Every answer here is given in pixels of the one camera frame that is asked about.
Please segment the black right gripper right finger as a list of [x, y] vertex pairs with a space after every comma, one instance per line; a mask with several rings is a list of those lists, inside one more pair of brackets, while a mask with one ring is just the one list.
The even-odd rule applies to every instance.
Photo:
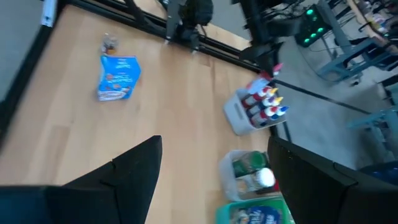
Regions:
[[375, 178], [277, 137], [267, 153], [295, 223], [384, 223]]

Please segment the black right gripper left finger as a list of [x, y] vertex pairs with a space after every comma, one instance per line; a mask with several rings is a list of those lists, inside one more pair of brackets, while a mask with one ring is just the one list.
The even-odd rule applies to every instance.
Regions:
[[162, 138], [152, 136], [101, 167], [46, 191], [54, 223], [144, 223], [159, 178]]

